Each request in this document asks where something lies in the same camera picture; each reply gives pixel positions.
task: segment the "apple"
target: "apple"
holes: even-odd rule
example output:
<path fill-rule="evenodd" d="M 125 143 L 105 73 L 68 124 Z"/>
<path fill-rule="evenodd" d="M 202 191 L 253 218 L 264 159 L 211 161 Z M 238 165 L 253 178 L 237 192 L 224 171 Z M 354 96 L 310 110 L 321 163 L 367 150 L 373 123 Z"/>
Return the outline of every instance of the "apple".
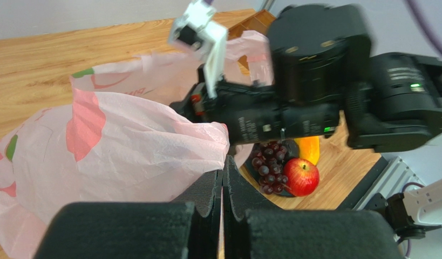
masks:
<path fill-rule="evenodd" d="M 306 159 L 289 160 L 284 165 L 283 174 L 288 177 L 287 191 L 296 197 L 313 193 L 319 184 L 318 168 Z"/>

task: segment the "wooden tabletop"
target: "wooden tabletop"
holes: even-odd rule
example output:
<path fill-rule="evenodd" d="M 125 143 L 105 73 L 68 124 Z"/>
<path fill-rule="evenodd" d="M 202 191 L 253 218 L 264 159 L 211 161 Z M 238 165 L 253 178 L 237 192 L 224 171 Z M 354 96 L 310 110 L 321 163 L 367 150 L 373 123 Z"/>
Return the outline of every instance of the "wooden tabletop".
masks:
<path fill-rule="evenodd" d="M 223 12 L 215 20 L 231 27 L 252 14 Z M 0 40 L 0 138 L 42 108 L 71 103 L 70 74 L 135 54 L 174 51 L 166 44 L 171 23 L 164 19 Z M 268 198 L 284 209 L 335 209 L 380 158 L 348 149 L 346 134 L 341 125 L 332 138 L 321 140 L 317 191 L 305 198 Z M 1 248 L 0 258 L 7 258 Z"/>

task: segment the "pink plastic bag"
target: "pink plastic bag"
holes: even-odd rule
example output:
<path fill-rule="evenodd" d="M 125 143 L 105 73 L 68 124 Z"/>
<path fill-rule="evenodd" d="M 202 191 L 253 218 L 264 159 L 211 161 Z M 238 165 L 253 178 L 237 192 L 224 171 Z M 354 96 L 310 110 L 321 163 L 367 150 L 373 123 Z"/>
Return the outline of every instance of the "pink plastic bag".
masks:
<path fill-rule="evenodd" d="M 250 84 L 236 61 L 268 56 L 267 40 L 245 32 L 228 43 L 227 53 L 226 78 Z M 251 73 L 270 80 L 270 67 L 260 62 L 261 71 Z M 229 148 L 225 125 L 193 124 L 167 106 L 196 83 L 199 65 L 186 54 L 155 53 L 76 73 L 72 105 L 41 110 L 0 140 L 5 252 L 31 258 L 68 203 L 171 201 L 204 172 L 222 169 Z M 251 148 L 237 147 L 239 166 Z"/>

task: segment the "grape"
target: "grape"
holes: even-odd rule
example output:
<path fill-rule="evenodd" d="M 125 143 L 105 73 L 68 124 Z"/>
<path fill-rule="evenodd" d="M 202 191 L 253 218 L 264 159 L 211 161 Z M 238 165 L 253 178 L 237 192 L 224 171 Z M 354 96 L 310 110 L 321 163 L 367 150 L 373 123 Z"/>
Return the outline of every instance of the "grape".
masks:
<path fill-rule="evenodd" d="M 283 178 L 281 179 L 281 183 L 285 185 L 287 182 L 288 182 L 288 177 L 284 175 Z"/>
<path fill-rule="evenodd" d="M 286 154 L 288 152 L 285 146 L 281 146 L 280 151 L 283 152 L 283 154 Z"/>
<path fill-rule="evenodd" d="M 268 168 L 267 166 L 261 166 L 261 167 L 259 167 L 259 169 L 257 170 L 257 172 L 258 172 L 260 175 L 265 176 L 265 175 L 268 175 L 268 174 L 269 174 L 270 170 L 269 170 L 269 168 Z"/>
<path fill-rule="evenodd" d="M 259 185 L 264 186 L 266 184 L 267 184 L 266 179 L 264 177 L 259 177 Z"/>
<path fill-rule="evenodd" d="M 278 144 L 272 144 L 269 146 L 274 152 L 277 152 L 278 149 L 280 149 L 280 146 Z"/>
<path fill-rule="evenodd" d="M 254 150 L 251 153 L 251 157 L 252 158 L 260 158 L 260 159 L 262 159 L 262 152 L 260 150 Z"/>
<path fill-rule="evenodd" d="M 273 176 L 273 175 L 271 175 L 271 174 L 269 174 L 269 175 L 267 175 L 266 176 L 266 182 L 268 183 L 268 184 L 273 184 L 274 182 L 275 182 L 275 176 Z"/>
<path fill-rule="evenodd" d="M 266 150 L 264 150 L 263 155 L 266 158 L 272 158 L 274 156 L 274 151 L 271 148 L 267 148 Z"/>
<path fill-rule="evenodd" d="M 259 168 L 262 166 L 262 160 L 259 158 L 253 158 L 251 164 L 253 165 L 254 168 Z"/>
<path fill-rule="evenodd" d="M 282 183 L 282 181 L 283 181 L 283 176 L 284 176 L 284 175 L 278 174 L 278 175 L 275 176 L 275 180 L 276 180 L 277 182 L 279 182 L 279 183 Z"/>
<path fill-rule="evenodd" d="M 272 174 L 281 174 L 281 169 L 280 166 L 277 165 L 276 163 L 273 165 L 269 166 L 270 171 L 272 172 Z"/>
<path fill-rule="evenodd" d="M 275 163 L 277 163 L 278 161 L 277 161 L 277 159 L 276 158 L 271 158 L 271 159 L 269 159 L 268 161 L 267 161 L 267 163 L 266 164 L 268 164 L 268 165 L 273 165 L 273 164 L 275 164 Z"/>
<path fill-rule="evenodd" d="M 264 185 L 264 186 L 262 186 L 262 188 L 261 188 L 261 192 L 262 192 L 262 193 L 265 193 L 265 194 L 272 194 L 272 193 L 274 193 L 274 189 L 273 189 L 273 187 L 270 186 L 270 185 Z"/>
<path fill-rule="evenodd" d="M 280 194 L 283 191 L 283 186 L 280 183 L 274 184 L 274 193 Z"/>
<path fill-rule="evenodd" d="M 278 151 L 277 153 L 275 153 L 275 158 L 276 158 L 277 161 L 280 161 L 280 162 L 283 161 L 284 153 L 281 152 L 281 151 Z"/>

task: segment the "black plate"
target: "black plate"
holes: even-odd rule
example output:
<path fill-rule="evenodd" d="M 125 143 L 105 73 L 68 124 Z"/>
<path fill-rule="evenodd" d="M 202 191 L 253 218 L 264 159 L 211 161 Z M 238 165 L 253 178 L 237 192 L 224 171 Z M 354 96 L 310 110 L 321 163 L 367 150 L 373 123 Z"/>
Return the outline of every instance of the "black plate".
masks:
<path fill-rule="evenodd" d="M 282 143 L 283 146 L 286 147 L 286 149 L 288 150 L 288 153 L 286 154 L 285 157 L 285 162 L 289 161 L 292 158 L 298 158 L 299 157 L 299 146 L 297 145 L 297 143 L 290 139 L 290 140 L 285 140 Z M 256 149 L 260 149 L 259 144 L 255 144 L 253 147 L 253 151 Z M 244 163 L 244 166 L 247 170 L 247 172 L 249 173 L 249 175 L 251 175 L 253 177 L 253 179 L 257 182 L 257 184 L 259 184 L 259 178 L 261 177 L 260 174 L 254 169 L 253 165 L 251 164 L 252 158 L 248 158 L 248 160 L 246 160 L 246 162 Z M 275 194 L 278 196 L 282 196 L 282 197 L 295 197 L 294 195 L 288 193 L 286 191 L 286 189 L 284 189 L 280 194 Z"/>

